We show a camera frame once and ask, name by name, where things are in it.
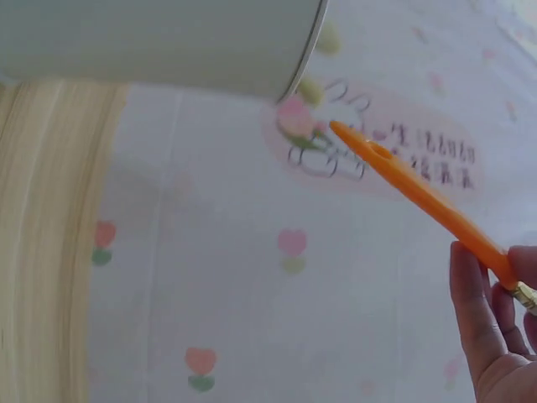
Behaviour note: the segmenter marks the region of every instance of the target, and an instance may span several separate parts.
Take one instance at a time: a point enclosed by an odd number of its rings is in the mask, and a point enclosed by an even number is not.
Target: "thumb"
[[[508,251],[508,259],[517,277],[537,288],[537,246],[513,246]]]

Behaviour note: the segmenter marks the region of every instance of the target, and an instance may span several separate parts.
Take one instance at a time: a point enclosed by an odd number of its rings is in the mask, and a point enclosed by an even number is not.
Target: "green leaf print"
[[[317,151],[324,151],[322,147],[319,147],[311,140],[305,139],[303,137],[289,136],[288,134],[284,134],[284,137],[287,139],[287,141],[289,141],[292,145],[299,149],[314,149]]]

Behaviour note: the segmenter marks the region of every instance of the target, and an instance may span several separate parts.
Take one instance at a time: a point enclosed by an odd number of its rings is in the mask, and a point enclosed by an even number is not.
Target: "hand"
[[[537,247],[513,247],[509,261],[517,276],[537,288]],[[537,356],[514,324],[512,296],[491,288],[488,272],[461,243],[451,246],[451,299],[478,403],[537,402]],[[524,317],[529,343],[537,350],[537,317]]]

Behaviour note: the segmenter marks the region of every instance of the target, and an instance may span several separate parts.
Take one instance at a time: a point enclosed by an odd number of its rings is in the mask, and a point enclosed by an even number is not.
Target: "pink oval label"
[[[262,114],[267,145],[296,180],[333,191],[398,195],[330,130],[328,123],[339,120],[390,149],[447,196],[478,192],[479,153],[459,123],[380,88],[343,78],[320,82],[325,97],[318,107],[296,94]]]

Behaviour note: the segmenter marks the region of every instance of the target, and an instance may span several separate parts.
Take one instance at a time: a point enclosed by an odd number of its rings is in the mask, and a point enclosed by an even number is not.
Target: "finger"
[[[529,345],[537,353],[537,317],[527,312],[524,316],[524,330],[528,337]]]
[[[537,247],[513,246],[508,251],[508,258],[519,279],[537,288]]]
[[[528,356],[528,346],[526,346],[524,337],[514,322],[513,297],[499,283],[494,285],[492,295],[494,316],[496,317],[508,350],[511,353]]]
[[[451,299],[474,386],[485,370],[508,352],[487,298],[477,259],[462,243],[451,245]]]
[[[492,307],[493,303],[493,293],[492,288],[490,286],[490,277],[488,276],[488,267],[485,266],[483,263],[479,263],[479,269],[481,270],[481,280],[483,283],[483,292],[485,294],[485,297],[487,298],[488,305]]]

